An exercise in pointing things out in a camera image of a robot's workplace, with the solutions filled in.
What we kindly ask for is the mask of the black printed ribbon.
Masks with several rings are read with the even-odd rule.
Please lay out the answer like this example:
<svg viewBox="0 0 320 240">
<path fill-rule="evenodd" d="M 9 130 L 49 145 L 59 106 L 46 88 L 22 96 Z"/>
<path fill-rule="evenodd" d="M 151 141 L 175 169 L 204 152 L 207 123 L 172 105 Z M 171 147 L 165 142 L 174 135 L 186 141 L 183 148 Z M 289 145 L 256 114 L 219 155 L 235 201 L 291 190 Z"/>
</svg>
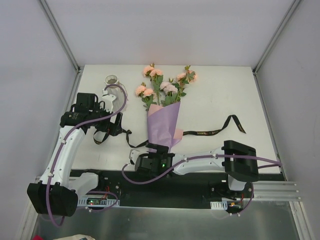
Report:
<svg viewBox="0 0 320 240">
<path fill-rule="evenodd" d="M 243 129 L 243 126 L 242 126 L 239 118 L 238 118 L 236 115 L 233 114 L 233 115 L 229 115 L 229 116 L 227 117 L 227 119 L 225 120 L 225 122 L 224 122 L 224 124 L 223 124 L 223 126 L 222 126 L 221 129 L 211 130 L 211 131 L 193 131 L 193 130 L 190 130 L 190 131 L 184 131 L 182 135 L 183 135 L 183 136 L 187 136 L 187 135 L 192 135 L 192 136 L 208 136 L 208 137 L 209 137 L 209 136 L 215 136 L 215 135 L 219 134 L 221 131 L 223 131 L 224 129 L 226 129 L 226 128 L 228 127 L 231 119 L 233 119 L 234 123 L 235 123 L 236 126 L 237 126 L 237 129 L 238 129 L 240 132 L 246 134 L 246 131 Z M 100 133 L 100 132 L 102 133 L 102 131 L 100 131 L 100 129 L 96 129 L 96 131 L 95 131 L 94 134 L 93 134 L 93 141 L 94 141 L 94 143 L 97 144 L 97 145 L 102 144 L 109 136 L 111 136 L 111 135 L 110 135 L 110 123 L 108 124 L 108 126 L 107 126 L 107 128 L 106 128 L 106 132 L 104 132 L 104 136 L 103 136 L 102 140 L 98 140 L 98 139 L 96 139 L 96 137 L 95 137 L 95 135 L 96 135 L 97 133 Z M 128 129 L 128 130 L 122 129 L 122 133 L 121 133 L 121 134 L 125 134 L 125 139 L 126 139 L 127 144 L 128 144 L 131 148 L 134 148 L 134 149 L 140 148 L 140 147 L 145 147 L 146 144 L 149 142 L 148 140 L 145 140 L 144 142 L 142 142 L 142 143 L 134 146 L 134 145 L 130 144 L 130 138 L 129 138 L 129 136 L 132 134 L 131 130 L 129 130 L 129 129 Z"/>
</svg>

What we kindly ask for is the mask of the pink artificial flower bunch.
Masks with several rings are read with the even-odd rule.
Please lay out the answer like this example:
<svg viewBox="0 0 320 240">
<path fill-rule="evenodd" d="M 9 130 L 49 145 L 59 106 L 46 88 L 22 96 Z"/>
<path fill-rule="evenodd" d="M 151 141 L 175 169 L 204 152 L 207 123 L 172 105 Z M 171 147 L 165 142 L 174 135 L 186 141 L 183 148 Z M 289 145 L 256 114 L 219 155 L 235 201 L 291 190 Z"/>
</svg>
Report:
<svg viewBox="0 0 320 240">
<path fill-rule="evenodd" d="M 148 79 L 150 86 L 142 82 L 135 90 L 135 95 L 143 102 L 143 107 L 148 111 L 152 105 L 166 107 L 181 101 L 187 95 L 186 88 L 196 82 L 197 73 L 190 65 L 174 78 L 165 80 L 163 72 L 155 64 L 144 67 L 142 75 Z"/>
</svg>

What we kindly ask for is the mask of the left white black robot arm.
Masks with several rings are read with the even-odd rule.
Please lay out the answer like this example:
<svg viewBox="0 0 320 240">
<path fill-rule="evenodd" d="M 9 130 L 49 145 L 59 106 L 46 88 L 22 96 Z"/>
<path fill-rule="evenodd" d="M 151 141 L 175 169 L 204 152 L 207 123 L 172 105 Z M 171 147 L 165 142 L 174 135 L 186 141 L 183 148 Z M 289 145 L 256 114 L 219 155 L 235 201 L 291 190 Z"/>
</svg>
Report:
<svg viewBox="0 0 320 240">
<path fill-rule="evenodd" d="M 94 93 L 78 93 L 76 102 L 60 119 L 59 137 L 50 162 L 37 183 L 30 183 L 27 195 L 38 214 L 71 217 L 81 197 L 92 191 L 99 195 L 106 183 L 95 171 L 86 170 L 76 180 L 70 181 L 70 173 L 76 153 L 87 131 L 108 136 L 121 133 L 123 114 L 113 112 L 114 95 L 106 95 L 100 101 Z"/>
</svg>

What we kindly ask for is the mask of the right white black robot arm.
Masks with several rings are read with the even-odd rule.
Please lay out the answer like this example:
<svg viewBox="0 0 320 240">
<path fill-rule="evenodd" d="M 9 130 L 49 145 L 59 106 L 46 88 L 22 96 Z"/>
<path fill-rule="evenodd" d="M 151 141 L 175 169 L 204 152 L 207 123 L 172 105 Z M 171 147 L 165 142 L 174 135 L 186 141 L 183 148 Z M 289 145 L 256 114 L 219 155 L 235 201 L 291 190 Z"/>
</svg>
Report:
<svg viewBox="0 0 320 240">
<path fill-rule="evenodd" d="M 132 149 L 129 154 L 134 170 L 151 178 L 169 174 L 183 176 L 191 173 L 218 171 L 227 174 L 225 192 L 230 197 L 242 193 L 246 183 L 259 180 L 256 149 L 226 140 L 223 146 L 200 153 L 169 153 L 168 147 L 152 145 L 155 152 Z"/>
</svg>

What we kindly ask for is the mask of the white ribbed ceramic vase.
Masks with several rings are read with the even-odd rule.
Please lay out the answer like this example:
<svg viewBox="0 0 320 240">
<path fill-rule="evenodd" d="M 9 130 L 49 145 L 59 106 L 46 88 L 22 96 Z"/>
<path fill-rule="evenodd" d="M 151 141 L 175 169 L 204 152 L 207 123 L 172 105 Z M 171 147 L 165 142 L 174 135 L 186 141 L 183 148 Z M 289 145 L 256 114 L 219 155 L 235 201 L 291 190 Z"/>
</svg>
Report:
<svg viewBox="0 0 320 240">
<path fill-rule="evenodd" d="M 119 99 L 119 109 L 120 109 L 125 100 L 124 94 L 126 94 L 126 96 L 128 95 L 125 86 L 122 83 L 120 83 L 116 75 L 108 75 L 105 78 L 104 82 L 107 89 L 115 88 L 117 90 L 117 97 Z"/>
</svg>

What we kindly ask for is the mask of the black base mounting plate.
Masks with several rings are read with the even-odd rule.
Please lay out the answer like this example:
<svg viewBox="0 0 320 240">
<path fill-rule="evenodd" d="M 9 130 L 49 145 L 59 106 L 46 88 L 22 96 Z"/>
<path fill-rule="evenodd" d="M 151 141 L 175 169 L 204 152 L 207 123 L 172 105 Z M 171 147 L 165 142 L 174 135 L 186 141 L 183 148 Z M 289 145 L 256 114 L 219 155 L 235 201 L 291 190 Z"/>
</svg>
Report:
<svg viewBox="0 0 320 240">
<path fill-rule="evenodd" d="M 134 171 L 122 174 L 119 170 L 94 170 L 98 174 L 98 186 L 94 191 L 109 191 L 109 199 L 118 199 L 121 207 L 209 209 L 211 202 L 223 198 L 249 199 L 253 187 L 246 183 L 242 191 L 228 188 L 225 173 L 169 174 L 152 183 L 138 185 L 148 178 Z"/>
</svg>

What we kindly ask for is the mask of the beige cloth bag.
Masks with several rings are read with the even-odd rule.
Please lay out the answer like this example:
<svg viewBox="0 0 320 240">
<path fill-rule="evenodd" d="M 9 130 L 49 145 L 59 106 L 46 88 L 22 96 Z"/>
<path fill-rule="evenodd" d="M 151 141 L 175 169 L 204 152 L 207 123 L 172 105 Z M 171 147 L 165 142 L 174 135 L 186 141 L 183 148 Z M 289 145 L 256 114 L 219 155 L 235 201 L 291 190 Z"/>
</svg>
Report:
<svg viewBox="0 0 320 240">
<path fill-rule="evenodd" d="M 95 240 L 95 238 L 89 235 L 76 234 L 66 237 L 55 238 L 54 240 Z"/>
</svg>

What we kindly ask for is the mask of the red cloth item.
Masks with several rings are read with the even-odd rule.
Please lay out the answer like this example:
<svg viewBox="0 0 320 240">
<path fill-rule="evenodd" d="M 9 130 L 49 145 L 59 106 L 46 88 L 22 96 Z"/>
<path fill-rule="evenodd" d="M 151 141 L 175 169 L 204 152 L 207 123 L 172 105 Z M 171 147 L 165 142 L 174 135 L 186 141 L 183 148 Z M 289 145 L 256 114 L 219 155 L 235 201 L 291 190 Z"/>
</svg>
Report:
<svg viewBox="0 0 320 240">
<path fill-rule="evenodd" d="M 35 235 L 31 240 L 44 240 L 44 239 L 39 235 Z"/>
</svg>

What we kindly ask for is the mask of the aluminium front rail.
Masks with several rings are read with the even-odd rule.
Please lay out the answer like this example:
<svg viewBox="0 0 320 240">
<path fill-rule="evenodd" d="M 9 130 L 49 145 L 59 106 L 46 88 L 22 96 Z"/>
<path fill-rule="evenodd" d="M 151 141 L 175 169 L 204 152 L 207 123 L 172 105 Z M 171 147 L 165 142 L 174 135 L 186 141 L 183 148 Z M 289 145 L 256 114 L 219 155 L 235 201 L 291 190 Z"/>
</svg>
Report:
<svg viewBox="0 0 320 240">
<path fill-rule="evenodd" d="M 258 181 L 253 184 L 253 190 L 255 201 L 302 201 L 297 183 L 293 181 Z"/>
</svg>

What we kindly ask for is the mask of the right aluminium frame post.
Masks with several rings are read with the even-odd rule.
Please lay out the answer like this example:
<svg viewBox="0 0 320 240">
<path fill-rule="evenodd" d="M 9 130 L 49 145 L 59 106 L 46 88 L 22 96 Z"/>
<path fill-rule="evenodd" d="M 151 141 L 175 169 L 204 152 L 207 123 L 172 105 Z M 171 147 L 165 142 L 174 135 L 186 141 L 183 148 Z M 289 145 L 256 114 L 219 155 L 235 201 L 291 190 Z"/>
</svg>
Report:
<svg viewBox="0 0 320 240">
<path fill-rule="evenodd" d="M 277 41 L 281 37 L 282 33 L 284 32 L 285 28 L 289 24 L 290 20 L 294 16 L 295 12 L 299 8 L 303 1 L 302 0 L 293 0 L 289 5 L 289 8 L 285 12 L 283 18 L 281 19 L 280 23 L 278 24 L 275 32 L 273 33 L 272 37 L 270 38 L 268 44 L 266 45 L 261 57 L 259 58 L 257 64 L 252 69 L 253 75 L 256 76 L 263 66 L 264 62 L 272 52 L 273 48 L 276 46 Z"/>
</svg>

